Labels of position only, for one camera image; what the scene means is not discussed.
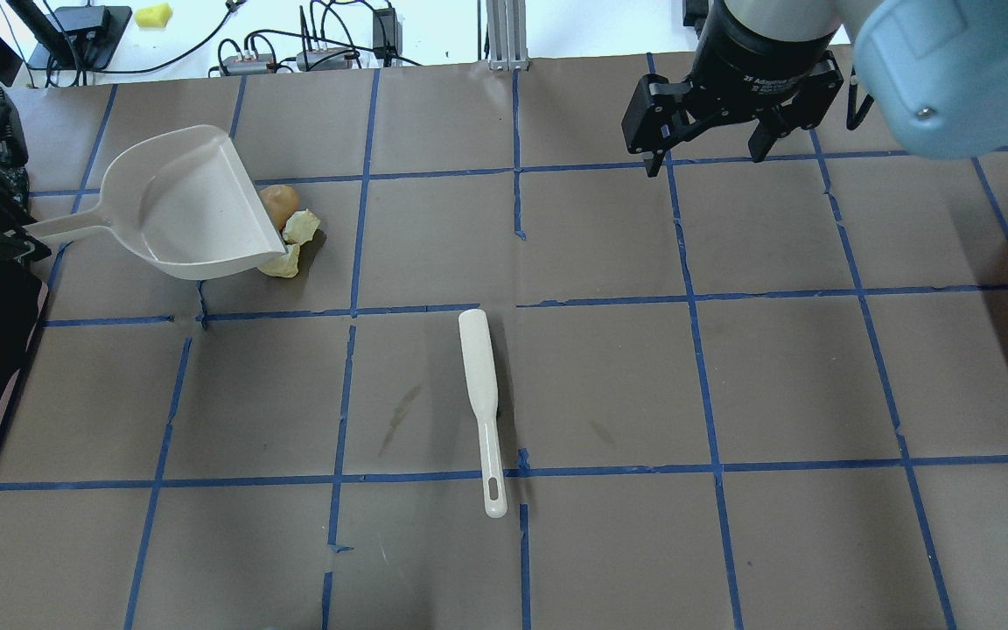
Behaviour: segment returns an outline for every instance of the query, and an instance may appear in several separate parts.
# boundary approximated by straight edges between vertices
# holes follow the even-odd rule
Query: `yellow object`
[[[169,8],[169,3],[155,4],[135,11],[135,23],[140,28],[165,28],[172,16],[173,9]]]

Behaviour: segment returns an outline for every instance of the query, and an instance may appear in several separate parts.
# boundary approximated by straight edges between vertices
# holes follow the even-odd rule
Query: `metal bracket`
[[[488,0],[488,68],[527,70],[527,7],[524,0]]]

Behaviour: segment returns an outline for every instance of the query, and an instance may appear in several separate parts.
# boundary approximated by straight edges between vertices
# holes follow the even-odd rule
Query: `white spatula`
[[[485,514],[500,518],[507,514],[504,492],[504,469],[501,467],[500,436],[496,433],[496,366],[493,364],[493,343],[488,336],[488,317],[473,308],[459,314],[461,358],[465,360],[465,384],[469,387],[469,402],[477,418],[477,437],[481,444],[481,490],[485,494]]]

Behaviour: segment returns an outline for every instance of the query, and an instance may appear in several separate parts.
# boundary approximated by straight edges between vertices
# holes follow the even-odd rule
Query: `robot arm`
[[[816,127],[835,100],[843,72],[827,44],[841,24],[858,79],[908,151],[965,158],[1008,143],[1008,3],[715,0],[689,75],[637,83],[621,120],[628,151],[655,176],[675,144],[757,120],[749,155],[763,160],[777,139]],[[848,116],[852,128],[860,116]]]

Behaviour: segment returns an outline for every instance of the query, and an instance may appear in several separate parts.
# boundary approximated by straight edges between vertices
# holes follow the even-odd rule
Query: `round brown object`
[[[279,232],[285,228],[287,220],[297,212],[297,207],[301,204],[301,200],[297,199],[297,191],[285,183],[273,183],[263,188],[259,192],[259,200],[263,203],[263,208],[267,209],[267,215],[271,216],[275,230]]]

